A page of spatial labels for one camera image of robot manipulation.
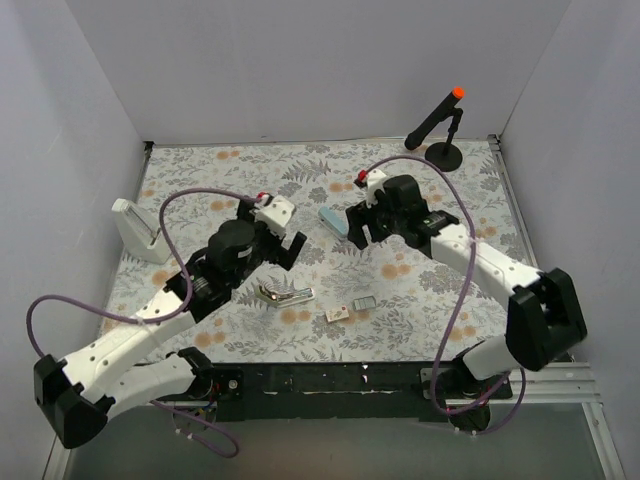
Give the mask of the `beige stapler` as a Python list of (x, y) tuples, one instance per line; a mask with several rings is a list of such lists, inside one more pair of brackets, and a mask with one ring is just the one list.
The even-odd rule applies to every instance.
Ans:
[(315, 298), (315, 292), (312, 288), (277, 292), (262, 284), (258, 284), (254, 288), (254, 293), (259, 300), (275, 308), (287, 308), (309, 302)]

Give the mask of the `light blue stapler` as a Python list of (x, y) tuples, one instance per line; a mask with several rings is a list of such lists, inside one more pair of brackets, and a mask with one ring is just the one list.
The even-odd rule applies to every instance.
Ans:
[(347, 224), (328, 207), (321, 207), (318, 210), (320, 223), (328, 229), (337, 239), (346, 240), (348, 236)]

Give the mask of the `staple box sleeve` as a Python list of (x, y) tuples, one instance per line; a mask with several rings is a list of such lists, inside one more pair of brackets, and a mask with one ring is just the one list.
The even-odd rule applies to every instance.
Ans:
[(350, 318), (350, 311), (347, 305), (332, 307), (325, 311), (325, 319), (328, 323), (341, 322)]

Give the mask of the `staple tray with staples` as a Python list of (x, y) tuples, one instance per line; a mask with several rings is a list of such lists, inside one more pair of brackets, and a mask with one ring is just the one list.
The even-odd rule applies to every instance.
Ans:
[(365, 296), (354, 299), (352, 305), (355, 311), (360, 312), (374, 309), (377, 306), (377, 301), (374, 296)]

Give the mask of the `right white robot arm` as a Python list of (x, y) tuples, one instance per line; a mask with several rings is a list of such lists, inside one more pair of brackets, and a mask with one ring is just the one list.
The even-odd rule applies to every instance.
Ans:
[(390, 236), (465, 276), (507, 314), (503, 334), (459, 353), (452, 367), (433, 372), (435, 393), (475, 397), (489, 379), (522, 368), (537, 372), (587, 336), (574, 283), (565, 271), (543, 272), (478, 241), (453, 215), (430, 210), (410, 175), (362, 171), (365, 198), (346, 211), (348, 239), (358, 249)]

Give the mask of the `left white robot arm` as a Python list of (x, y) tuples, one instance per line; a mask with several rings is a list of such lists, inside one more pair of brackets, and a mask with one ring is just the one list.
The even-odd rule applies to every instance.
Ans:
[(237, 379), (216, 370), (204, 353), (188, 347), (148, 365), (142, 359), (230, 301), (262, 264), (290, 270), (307, 238), (288, 248), (263, 221), (224, 222), (206, 247), (189, 258), (186, 274), (171, 277), (135, 316), (90, 345), (34, 366), (35, 400), (67, 449), (95, 438), (119, 414), (171, 396), (200, 400), (226, 391)]

